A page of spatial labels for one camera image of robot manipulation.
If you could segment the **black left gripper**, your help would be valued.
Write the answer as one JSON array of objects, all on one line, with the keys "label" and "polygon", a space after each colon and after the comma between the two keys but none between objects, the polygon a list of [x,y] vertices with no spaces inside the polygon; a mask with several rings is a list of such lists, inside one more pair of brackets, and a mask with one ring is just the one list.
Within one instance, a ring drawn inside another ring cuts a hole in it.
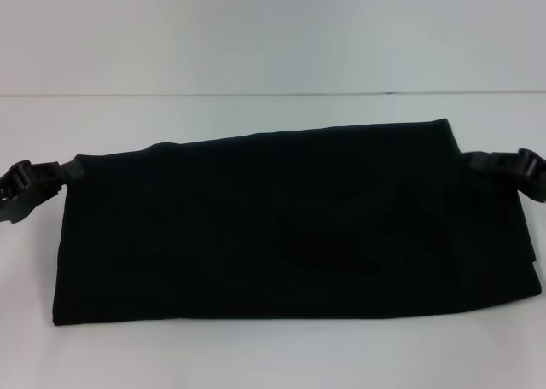
[{"label": "black left gripper", "polygon": [[18,223],[30,212],[28,190],[59,192],[63,186],[84,178],[78,160],[65,164],[49,162],[31,164],[21,161],[0,177],[0,222]]}]

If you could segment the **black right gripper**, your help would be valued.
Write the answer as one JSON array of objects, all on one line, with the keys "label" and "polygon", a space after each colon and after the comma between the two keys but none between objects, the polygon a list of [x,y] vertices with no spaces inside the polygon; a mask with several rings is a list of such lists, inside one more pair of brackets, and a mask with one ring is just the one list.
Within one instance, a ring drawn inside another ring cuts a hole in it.
[{"label": "black right gripper", "polygon": [[518,153],[468,152],[462,155],[470,177],[518,181],[518,189],[531,200],[546,203],[546,160],[530,149]]}]

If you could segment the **black shirt with FREE print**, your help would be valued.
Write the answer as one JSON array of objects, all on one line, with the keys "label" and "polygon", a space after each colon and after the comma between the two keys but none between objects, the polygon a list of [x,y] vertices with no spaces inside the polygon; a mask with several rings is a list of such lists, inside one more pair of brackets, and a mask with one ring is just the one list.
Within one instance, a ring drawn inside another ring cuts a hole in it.
[{"label": "black shirt with FREE print", "polygon": [[538,296],[516,188],[467,159],[444,119],[80,155],[53,322],[385,319]]}]

